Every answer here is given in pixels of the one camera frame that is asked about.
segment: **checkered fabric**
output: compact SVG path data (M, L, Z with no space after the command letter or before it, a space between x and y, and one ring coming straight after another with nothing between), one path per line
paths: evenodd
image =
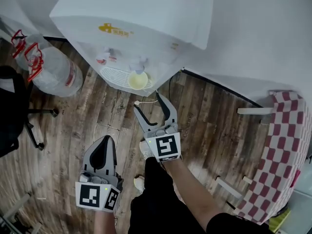
M234 214L262 224L288 202L306 159L312 118L296 92L270 92L274 109L263 154Z

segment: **white drip tray grille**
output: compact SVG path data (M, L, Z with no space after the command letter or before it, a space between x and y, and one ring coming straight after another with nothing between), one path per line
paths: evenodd
M129 72L110 67L102 67L99 72L105 80L117 86L132 89L128 84L128 78L130 75ZM151 87L152 83L150 80L148 80L146 86L143 89L148 89Z

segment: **large plastic water bottle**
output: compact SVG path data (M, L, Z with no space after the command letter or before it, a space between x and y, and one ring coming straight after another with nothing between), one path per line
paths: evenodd
M60 97L75 94L82 86L82 72L55 47L40 49L37 43L25 51L29 81L43 92Z
M25 36L21 30L18 30L11 39L12 44L16 48L16 52L13 54L13 58L15 59L17 65L23 69L28 71L28 62L25 58L26 49L32 45L34 42L38 43L40 49L44 49L47 47L51 47L52 45L43 38L40 34Z

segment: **forearm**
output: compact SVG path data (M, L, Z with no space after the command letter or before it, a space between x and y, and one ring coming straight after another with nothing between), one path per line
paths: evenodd
M206 230L207 224L212 217L221 213L212 195L193 176L190 170L183 164L181 159L175 159L163 163L170 172L176 187L181 194L186 206Z
M96 211L94 234L116 234L113 213Z

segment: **yellow bowl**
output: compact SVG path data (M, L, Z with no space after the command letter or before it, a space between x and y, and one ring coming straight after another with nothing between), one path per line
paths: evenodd
M128 84L134 90L143 89L146 86L147 82L148 77L145 72L138 75L135 71L132 71L128 78Z

